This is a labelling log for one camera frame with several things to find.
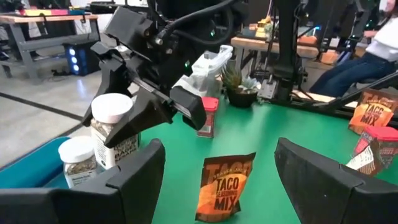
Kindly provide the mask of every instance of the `herb seasoning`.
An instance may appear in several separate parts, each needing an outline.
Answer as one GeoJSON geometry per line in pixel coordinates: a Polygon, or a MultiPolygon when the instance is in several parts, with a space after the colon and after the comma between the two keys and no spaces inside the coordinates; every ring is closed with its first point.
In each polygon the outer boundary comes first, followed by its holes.
{"type": "Polygon", "coordinates": [[[97,175],[93,146],[92,138],[79,136],[65,141],[59,147],[63,173],[70,188],[97,175]]]}

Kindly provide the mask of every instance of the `person's leg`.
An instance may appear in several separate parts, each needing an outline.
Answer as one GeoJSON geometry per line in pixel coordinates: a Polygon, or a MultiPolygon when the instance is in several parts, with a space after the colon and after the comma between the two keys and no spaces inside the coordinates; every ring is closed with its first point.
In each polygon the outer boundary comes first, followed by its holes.
{"type": "Polygon", "coordinates": [[[340,97],[356,82],[367,78],[382,78],[395,72],[395,70],[393,63],[376,56],[367,57],[361,65],[347,69],[330,79],[318,94],[340,97]]]}
{"type": "Polygon", "coordinates": [[[326,85],[326,83],[332,78],[336,77],[339,73],[344,72],[345,70],[351,69],[357,65],[361,65],[364,63],[364,58],[357,58],[353,60],[349,60],[345,63],[342,63],[339,66],[333,67],[330,70],[327,70],[324,74],[319,77],[319,79],[312,85],[310,88],[311,93],[320,94],[319,91],[326,85]]]}

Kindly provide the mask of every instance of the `green table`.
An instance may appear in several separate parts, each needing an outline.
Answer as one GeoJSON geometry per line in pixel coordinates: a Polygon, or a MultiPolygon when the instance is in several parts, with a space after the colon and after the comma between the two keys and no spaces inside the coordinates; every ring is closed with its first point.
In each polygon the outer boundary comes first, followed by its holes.
{"type": "MultiPolygon", "coordinates": [[[[195,223],[204,158],[252,152],[257,155],[240,199],[242,211],[225,223],[300,223],[275,167],[278,138],[285,137],[345,164],[359,136],[347,128],[344,119],[275,105],[242,110],[226,104],[221,100],[214,139],[197,137],[181,117],[172,125],[143,133],[144,143],[159,138],[166,148],[164,180],[153,223],[195,223]]],[[[394,174],[388,174],[393,167],[383,173],[384,178],[398,184],[397,179],[391,180],[394,174]]]]}

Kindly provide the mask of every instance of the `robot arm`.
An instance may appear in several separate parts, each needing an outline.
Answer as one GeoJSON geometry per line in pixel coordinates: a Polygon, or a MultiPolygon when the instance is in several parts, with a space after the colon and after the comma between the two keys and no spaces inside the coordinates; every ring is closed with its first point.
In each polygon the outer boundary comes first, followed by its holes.
{"type": "MultiPolygon", "coordinates": [[[[245,17],[239,0],[160,0],[162,16],[154,5],[154,0],[149,0],[149,15],[119,7],[104,32],[128,47],[130,58],[123,59],[117,50],[101,42],[91,48],[102,71],[96,96],[122,93],[131,97],[127,90],[130,84],[140,86],[135,105],[107,137],[108,147],[159,124],[172,123],[177,112],[189,126],[200,129],[206,121],[201,98],[179,86],[172,87],[182,75],[192,73],[190,66],[204,51],[216,51],[228,42],[245,17]],[[211,35],[216,28],[212,18],[219,12],[228,23],[222,38],[211,35]]],[[[92,118],[89,107],[83,125],[89,126],[92,118]]]]}

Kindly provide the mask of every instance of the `orange seasoning packet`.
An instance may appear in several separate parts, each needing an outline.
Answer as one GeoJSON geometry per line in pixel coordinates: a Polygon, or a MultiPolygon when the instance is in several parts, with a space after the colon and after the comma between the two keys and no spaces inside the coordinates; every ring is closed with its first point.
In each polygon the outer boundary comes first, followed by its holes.
{"type": "Polygon", "coordinates": [[[397,104],[397,97],[394,95],[378,90],[364,90],[348,127],[355,133],[362,134],[366,126],[387,126],[397,104]]]}
{"type": "Polygon", "coordinates": [[[241,210],[239,197],[252,171],[256,153],[206,158],[201,173],[195,220],[221,222],[241,210]]]}

